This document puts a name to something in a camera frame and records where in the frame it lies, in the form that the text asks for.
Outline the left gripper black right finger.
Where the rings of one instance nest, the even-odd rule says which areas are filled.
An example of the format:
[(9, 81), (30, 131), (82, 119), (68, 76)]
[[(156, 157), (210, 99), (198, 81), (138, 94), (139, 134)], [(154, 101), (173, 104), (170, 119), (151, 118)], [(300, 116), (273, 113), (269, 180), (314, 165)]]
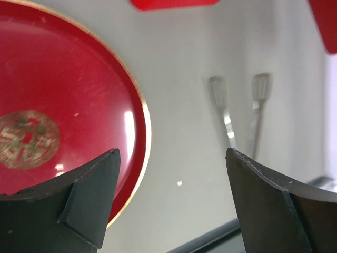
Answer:
[(272, 170), (237, 149), (226, 168), (246, 252), (336, 252), (336, 193)]

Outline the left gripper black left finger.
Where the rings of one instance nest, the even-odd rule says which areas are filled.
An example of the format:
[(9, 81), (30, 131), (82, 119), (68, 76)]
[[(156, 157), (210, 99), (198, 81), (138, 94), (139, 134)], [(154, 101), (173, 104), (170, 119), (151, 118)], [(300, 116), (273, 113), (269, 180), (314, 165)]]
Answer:
[(120, 171), (111, 149), (12, 195), (1, 195), (1, 252), (97, 252)]

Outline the round dark red plate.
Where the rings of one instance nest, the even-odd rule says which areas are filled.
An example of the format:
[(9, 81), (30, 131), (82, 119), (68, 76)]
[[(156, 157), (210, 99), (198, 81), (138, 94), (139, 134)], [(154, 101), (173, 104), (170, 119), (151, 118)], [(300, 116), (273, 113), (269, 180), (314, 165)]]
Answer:
[(60, 176), (108, 149), (121, 167), (108, 223), (148, 164), (148, 106), (123, 61), (86, 27), (30, 1), (1, 1), (1, 193)]

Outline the metal tongs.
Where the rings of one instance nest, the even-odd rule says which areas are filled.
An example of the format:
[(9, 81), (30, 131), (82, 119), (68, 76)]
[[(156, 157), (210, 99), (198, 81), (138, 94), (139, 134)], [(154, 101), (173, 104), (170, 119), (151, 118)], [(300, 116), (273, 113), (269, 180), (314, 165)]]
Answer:
[[(237, 148), (235, 133), (229, 109), (229, 93), (225, 78), (212, 76), (207, 79), (213, 101), (225, 126), (230, 147)], [(257, 74), (252, 79), (252, 119), (247, 141), (247, 155), (256, 159), (262, 128), (264, 106), (270, 97), (272, 74), (268, 72)]]

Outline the red box lid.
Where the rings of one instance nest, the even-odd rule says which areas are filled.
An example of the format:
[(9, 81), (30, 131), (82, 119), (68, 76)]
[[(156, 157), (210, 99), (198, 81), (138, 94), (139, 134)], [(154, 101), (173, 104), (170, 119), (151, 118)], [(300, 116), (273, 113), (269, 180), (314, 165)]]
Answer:
[(336, 54), (336, 0), (309, 0), (326, 51)]

